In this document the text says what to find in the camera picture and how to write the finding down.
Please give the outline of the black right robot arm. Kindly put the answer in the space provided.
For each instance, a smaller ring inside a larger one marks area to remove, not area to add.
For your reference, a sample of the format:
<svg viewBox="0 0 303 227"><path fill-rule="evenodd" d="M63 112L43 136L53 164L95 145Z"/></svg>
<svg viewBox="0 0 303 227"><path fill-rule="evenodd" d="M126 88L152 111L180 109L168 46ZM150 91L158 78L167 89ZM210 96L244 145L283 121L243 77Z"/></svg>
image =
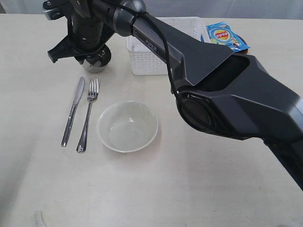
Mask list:
<svg viewBox="0 0 303 227"><path fill-rule="evenodd" d="M303 185L303 100L253 55L203 43L150 15L142 0L46 0L49 20L67 18L67 35L48 56L56 62L108 64L106 43L134 36L162 60L183 120L197 131L236 140L262 139Z"/></svg>

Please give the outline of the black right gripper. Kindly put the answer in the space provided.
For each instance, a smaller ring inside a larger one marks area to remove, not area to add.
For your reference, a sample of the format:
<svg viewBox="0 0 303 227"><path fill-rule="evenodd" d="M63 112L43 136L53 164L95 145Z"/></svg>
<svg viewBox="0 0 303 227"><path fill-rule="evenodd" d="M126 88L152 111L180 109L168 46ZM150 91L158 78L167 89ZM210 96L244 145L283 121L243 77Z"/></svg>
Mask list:
<svg viewBox="0 0 303 227"><path fill-rule="evenodd" d="M100 21L70 21L67 36L47 53L53 63L74 57L83 64L86 57L99 52L114 33Z"/></svg>

